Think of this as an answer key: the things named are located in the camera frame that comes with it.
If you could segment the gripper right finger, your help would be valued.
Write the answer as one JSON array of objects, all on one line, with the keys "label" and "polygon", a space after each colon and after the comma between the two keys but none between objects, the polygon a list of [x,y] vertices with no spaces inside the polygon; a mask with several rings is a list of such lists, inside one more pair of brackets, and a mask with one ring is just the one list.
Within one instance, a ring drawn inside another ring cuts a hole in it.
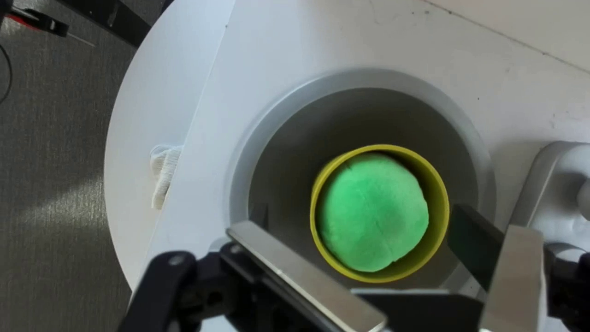
[{"label": "gripper right finger", "polygon": [[558,258],[570,244],[518,225],[501,232],[463,204],[451,209],[447,243],[486,293],[477,332],[539,332],[547,318],[590,332],[590,252]]}]

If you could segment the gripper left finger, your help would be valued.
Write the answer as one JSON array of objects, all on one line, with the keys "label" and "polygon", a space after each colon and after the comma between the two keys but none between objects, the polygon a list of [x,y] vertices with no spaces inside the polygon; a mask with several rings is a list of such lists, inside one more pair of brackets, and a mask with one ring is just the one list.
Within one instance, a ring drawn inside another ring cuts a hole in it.
[{"label": "gripper left finger", "polygon": [[252,221],[196,258],[190,251],[156,255],[118,332],[382,332],[379,309],[298,255]]}]

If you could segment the white toy tap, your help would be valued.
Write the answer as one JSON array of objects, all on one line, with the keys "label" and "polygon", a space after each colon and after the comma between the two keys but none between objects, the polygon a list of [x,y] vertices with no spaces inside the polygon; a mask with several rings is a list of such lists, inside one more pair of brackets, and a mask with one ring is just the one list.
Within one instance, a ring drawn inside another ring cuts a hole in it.
[{"label": "white toy tap", "polygon": [[561,259],[590,254],[590,143],[553,142],[535,157],[509,223],[542,233]]}]

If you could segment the green plushie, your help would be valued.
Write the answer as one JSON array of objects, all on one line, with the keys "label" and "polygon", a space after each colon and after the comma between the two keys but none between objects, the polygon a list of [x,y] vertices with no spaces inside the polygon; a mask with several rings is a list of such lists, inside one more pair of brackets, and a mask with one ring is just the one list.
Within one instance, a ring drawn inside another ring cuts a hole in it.
[{"label": "green plushie", "polygon": [[324,246],[344,266],[376,273],[424,237],[428,204],[417,178],[394,158],[363,153],[326,181],[316,221]]}]

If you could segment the yellow cup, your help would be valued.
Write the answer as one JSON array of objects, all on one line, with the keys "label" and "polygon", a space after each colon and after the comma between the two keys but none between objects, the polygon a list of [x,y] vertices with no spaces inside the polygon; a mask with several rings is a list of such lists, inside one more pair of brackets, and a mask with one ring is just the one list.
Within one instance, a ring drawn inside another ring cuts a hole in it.
[{"label": "yellow cup", "polygon": [[[363,153],[383,153],[407,168],[419,181],[429,211],[429,225],[419,244],[404,258],[376,273],[361,273],[341,264],[324,246],[316,221],[316,208],[326,181],[341,164]],[[322,258],[338,273],[355,281],[383,284],[398,281],[415,273],[436,254],[447,233],[449,210],[449,199],[444,182],[428,160],[404,147],[388,144],[369,145],[333,158],[318,173],[311,194],[310,230],[314,244]]]}]

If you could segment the grey round toy sink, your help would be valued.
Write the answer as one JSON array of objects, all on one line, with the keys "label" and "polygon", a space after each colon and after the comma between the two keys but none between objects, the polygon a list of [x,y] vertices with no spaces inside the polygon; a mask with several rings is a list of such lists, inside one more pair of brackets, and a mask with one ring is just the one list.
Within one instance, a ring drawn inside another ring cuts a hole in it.
[{"label": "grey round toy sink", "polygon": [[309,221],[314,179],[338,155],[374,144],[418,153],[440,174],[451,204],[472,206],[495,220],[491,157],[459,105],[409,74],[358,69],[292,90],[255,124],[230,182],[230,223],[255,221],[348,288],[443,288],[476,295],[479,285],[445,243],[425,267],[387,284],[354,281],[321,257]]}]

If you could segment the white cloth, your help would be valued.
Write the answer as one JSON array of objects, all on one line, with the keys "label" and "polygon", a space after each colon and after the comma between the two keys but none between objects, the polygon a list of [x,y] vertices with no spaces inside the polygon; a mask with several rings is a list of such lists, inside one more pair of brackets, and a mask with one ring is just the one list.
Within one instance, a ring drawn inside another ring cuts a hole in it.
[{"label": "white cloth", "polygon": [[175,174],[183,145],[159,144],[150,151],[150,169],[155,178],[152,194],[152,208],[161,210]]}]

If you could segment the white toy kitchen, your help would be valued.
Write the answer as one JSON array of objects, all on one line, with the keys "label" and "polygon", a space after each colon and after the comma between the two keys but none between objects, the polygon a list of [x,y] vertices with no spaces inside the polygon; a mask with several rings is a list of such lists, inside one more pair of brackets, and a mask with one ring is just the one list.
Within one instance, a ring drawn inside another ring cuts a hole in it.
[{"label": "white toy kitchen", "polygon": [[200,258],[227,241],[237,160],[257,122],[317,78],[385,69],[420,78],[466,113],[491,157],[494,224],[509,225],[533,160],[590,143],[590,46],[579,59],[458,13],[455,1],[239,1],[224,32],[146,258]]}]

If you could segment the black and red clamp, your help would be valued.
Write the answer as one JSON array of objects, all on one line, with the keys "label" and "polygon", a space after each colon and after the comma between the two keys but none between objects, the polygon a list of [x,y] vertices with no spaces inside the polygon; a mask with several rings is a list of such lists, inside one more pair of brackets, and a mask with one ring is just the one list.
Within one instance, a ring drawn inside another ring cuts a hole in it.
[{"label": "black and red clamp", "polygon": [[63,38],[68,36],[69,25],[34,9],[11,6],[5,10],[4,17],[32,30],[47,32]]}]

